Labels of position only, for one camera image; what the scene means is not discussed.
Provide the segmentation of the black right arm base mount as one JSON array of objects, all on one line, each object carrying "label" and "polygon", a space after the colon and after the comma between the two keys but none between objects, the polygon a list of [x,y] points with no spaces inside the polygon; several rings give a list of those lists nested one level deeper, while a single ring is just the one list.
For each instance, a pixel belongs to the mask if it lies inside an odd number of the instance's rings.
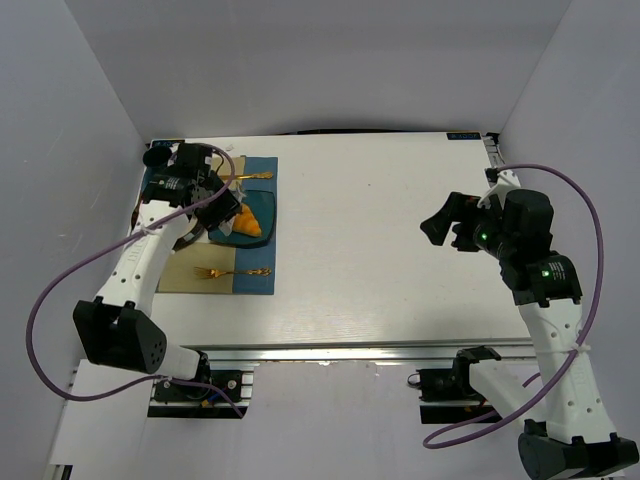
[{"label": "black right arm base mount", "polygon": [[421,423],[448,425],[467,420],[496,423],[500,416],[471,387],[469,373],[473,364],[501,359],[491,347],[473,347],[459,350],[450,367],[424,368],[410,374],[407,385],[420,393]]}]

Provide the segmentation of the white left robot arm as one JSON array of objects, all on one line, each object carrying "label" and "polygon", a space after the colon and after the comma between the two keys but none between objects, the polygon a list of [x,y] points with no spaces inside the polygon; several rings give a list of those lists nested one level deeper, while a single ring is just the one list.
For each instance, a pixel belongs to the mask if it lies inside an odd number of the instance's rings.
[{"label": "white left robot arm", "polygon": [[152,147],[146,163],[161,168],[142,189],[131,237],[106,283],[80,301],[73,321],[90,362],[178,381],[206,383],[204,354],[170,342],[152,320],[152,303],[169,257],[191,220],[215,230],[241,210],[229,180],[213,167],[229,163],[223,150],[203,143]]}]

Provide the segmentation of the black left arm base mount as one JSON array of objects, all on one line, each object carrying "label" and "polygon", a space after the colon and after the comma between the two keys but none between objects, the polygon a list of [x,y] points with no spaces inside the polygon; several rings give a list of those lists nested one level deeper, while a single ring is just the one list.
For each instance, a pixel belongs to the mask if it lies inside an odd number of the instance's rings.
[{"label": "black left arm base mount", "polygon": [[245,414],[252,396],[253,372],[221,370],[210,372],[210,384],[216,389],[156,382],[147,410],[149,418],[163,419],[231,419],[240,416],[220,394],[222,391]]}]

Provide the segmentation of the large striped croissant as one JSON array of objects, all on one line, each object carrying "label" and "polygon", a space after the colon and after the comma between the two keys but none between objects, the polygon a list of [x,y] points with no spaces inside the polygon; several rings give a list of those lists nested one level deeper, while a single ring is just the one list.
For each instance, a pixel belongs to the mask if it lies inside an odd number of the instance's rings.
[{"label": "large striped croissant", "polygon": [[252,238],[262,235],[261,226],[247,204],[241,204],[240,212],[233,219],[232,231]]}]

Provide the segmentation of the stainless steel serving tongs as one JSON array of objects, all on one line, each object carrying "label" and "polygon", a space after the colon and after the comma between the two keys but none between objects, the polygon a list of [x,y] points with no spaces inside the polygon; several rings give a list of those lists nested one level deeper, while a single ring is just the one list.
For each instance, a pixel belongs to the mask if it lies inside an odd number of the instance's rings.
[{"label": "stainless steel serving tongs", "polygon": [[[241,185],[238,185],[235,190],[232,191],[234,198],[242,203],[244,198],[246,197],[246,192]],[[233,213],[230,220],[226,220],[220,224],[218,230],[225,236],[228,237],[233,232],[233,225],[235,221],[236,213]]]}]

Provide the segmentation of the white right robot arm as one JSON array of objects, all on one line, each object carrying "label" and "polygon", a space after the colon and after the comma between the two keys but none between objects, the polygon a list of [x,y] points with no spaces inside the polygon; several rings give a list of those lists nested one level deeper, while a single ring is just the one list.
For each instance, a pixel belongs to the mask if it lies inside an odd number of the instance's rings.
[{"label": "white right robot arm", "polygon": [[636,443],[621,437],[597,388],[582,333],[582,290],[571,260],[552,250],[554,210],[540,192],[514,189],[487,199],[452,192],[421,230],[437,246],[484,251],[500,266],[524,321],[542,386],[533,395],[490,347],[462,349],[448,375],[423,376],[425,400],[486,399],[522,426],[517,448],[532,479],[601,478],[639,461]]}]

